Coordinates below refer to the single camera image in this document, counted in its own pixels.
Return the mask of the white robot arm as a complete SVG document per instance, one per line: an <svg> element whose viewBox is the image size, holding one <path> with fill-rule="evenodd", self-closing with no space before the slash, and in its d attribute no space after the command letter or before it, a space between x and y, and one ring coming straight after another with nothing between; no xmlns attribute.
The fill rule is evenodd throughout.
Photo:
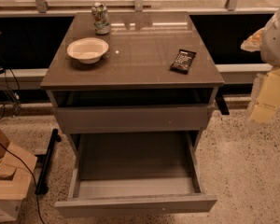
<svg viewBox="0 0 280 224"><path fill-rule="evenodd" d="M272 67L265 75L257 74L246 110L246 126L257 129L268 124L280 109L280 8L242 43L241 49L259 51L260 58Z"/></svg>

